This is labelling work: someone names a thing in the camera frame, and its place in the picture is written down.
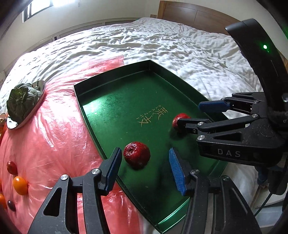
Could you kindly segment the green leafy vegetable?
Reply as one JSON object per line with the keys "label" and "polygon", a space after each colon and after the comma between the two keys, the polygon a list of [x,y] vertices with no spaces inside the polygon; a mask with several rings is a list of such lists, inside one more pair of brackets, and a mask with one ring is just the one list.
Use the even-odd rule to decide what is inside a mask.
{"label": "green leafy vegetable", "polygon": [[30,114],[42,95],[39,85],[19,83],[10,92],[6,102],[8,115],[11,120],[20,124]]}

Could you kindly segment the dark purple grape tomato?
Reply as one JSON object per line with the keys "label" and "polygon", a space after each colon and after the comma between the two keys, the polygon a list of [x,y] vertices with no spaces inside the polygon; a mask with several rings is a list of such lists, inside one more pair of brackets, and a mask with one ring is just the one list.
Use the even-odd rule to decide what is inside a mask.
{"label": "dark purple grape tomato", "polygon": [[13,212],[16,211],[16,206],[15,206],[15,203],[14,203],[13,201],[8,200],[7,206],[8,206],[8,208],[9,208],[11,211],[13,211]]}

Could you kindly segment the white bed quilt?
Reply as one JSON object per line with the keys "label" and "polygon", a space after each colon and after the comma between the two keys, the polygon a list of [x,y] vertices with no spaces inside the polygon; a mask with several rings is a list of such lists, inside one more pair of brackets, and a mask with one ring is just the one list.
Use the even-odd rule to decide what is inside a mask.
{"label": "white bed quilt", "polygon": [[144,17],[74,33],[23,55],[1,87],[1,112],[6,112],[9,94],[19,83],[48,83],[87,62],[118,56],[123,65],[151,59],[210,100],[262,89],[230,36]]}

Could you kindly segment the red cherry tomato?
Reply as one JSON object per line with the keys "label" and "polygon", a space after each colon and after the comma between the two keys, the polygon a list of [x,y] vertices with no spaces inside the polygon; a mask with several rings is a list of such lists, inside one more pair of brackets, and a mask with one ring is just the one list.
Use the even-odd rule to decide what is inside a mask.
{"label": "red cherry tomato", "polygon": [[10,173],[11,175],[14,175],[14,176],[18,175],[18,168],[13,161],[8,161],[6,163],[6,169],[8,173]]}

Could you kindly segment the window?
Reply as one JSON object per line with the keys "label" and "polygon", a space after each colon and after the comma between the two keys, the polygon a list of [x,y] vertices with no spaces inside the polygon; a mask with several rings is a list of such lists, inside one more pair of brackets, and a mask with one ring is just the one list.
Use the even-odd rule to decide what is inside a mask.
{"label": "window", "polygon": [[75,0],[33,0],[24,9],[22,13],[22,21],[26,22],[31,17],[50,7],[59,8],[70,4],[74,4],[75,2],[76,2]]}

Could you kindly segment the green rectangular tray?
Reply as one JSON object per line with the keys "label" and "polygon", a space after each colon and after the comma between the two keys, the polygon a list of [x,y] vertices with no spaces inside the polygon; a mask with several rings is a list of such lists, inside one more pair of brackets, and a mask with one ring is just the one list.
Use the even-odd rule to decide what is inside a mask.
{"label": "green rectangular tray", "polygon": [[179,135],[173,118],[185,113],[207,118],[198,104],[206,98],[187,82],[151,61],[122,66],[74,86],[84,122],[102,158],[138,141],[150,160],[140,170],[123,161],[117,182],[144,218],[166,233],[186,215],[189,198],[176,188],[169,164],[170,148],[204,175],[218,177],[226,162],[202,157],[194,134]]}

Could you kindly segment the pink plastic sheet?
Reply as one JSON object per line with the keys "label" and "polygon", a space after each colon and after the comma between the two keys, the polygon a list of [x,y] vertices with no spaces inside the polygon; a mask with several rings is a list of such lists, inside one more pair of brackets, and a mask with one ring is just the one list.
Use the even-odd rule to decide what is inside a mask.
{"label": "pink plastic sheet", "polygon": [[[91,61],[67,75],[50,79],[36,113],[17,130],[7,130],[1,142],[1,193],[15,203],[6,214],[21,233],[30,225],[61,175],[82,176],[100,165],[100,157],[84,124],[74,85],[86,78],[123,65],[123,57]],[[11,175],[6,163],[13,161],[18,175]],[[13,178],[28,183],[28,194],[19,195]]]}

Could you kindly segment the orange cherry tomato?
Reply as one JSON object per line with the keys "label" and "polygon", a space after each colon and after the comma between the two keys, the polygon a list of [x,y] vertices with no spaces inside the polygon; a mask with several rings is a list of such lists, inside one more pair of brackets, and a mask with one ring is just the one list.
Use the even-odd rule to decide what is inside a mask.
{"label": "orange cherry tomato", "polygon": [[13,185],[14,190],[19,195],[27,195],[28,194],[28,183],[24,178],[22,178],[20,176],[14,177],[12,185]]}

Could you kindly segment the white black-rimmed plate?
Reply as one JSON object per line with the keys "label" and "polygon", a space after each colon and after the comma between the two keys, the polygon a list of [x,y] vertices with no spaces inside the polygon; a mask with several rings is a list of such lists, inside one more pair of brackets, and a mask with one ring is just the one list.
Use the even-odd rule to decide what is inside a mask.
{"label": "white black-rimmed plate", "polygon": [[10,92],[6,102],[7,127],[15,130],[23,127],[41,106],[45,97],[46,82],[19,83]]}

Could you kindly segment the small orange mandarin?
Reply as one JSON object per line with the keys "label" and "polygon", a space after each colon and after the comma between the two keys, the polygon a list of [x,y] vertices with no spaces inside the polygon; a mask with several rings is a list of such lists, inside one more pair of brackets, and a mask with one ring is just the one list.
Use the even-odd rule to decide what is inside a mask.
{"label": "small orange mandarin", "polygon": [[4,209],[7,209],[6,199],[2,193],[0,193],[0,204]]}

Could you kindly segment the wooden headboard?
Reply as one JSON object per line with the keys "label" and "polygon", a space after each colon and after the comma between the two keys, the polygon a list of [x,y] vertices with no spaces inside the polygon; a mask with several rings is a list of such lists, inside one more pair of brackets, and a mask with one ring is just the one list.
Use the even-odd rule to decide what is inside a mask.
{"label": "wooden headboard", "polygon": [[239,22],[227,14],[207,7],[175,1],[160,1],[157,18],[225,35],[228,35],[225,30],[227,26]]}

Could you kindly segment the wrinkled red apple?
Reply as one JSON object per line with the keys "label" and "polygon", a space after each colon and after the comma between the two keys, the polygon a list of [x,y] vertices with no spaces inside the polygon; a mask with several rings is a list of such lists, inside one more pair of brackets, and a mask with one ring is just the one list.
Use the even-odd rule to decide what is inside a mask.
{"label": "wrinkled red apple", "polygon": [[139,169],[147,165],[151,154],[148,146],[134,141],[125,146],[123,156],[132,168]]}

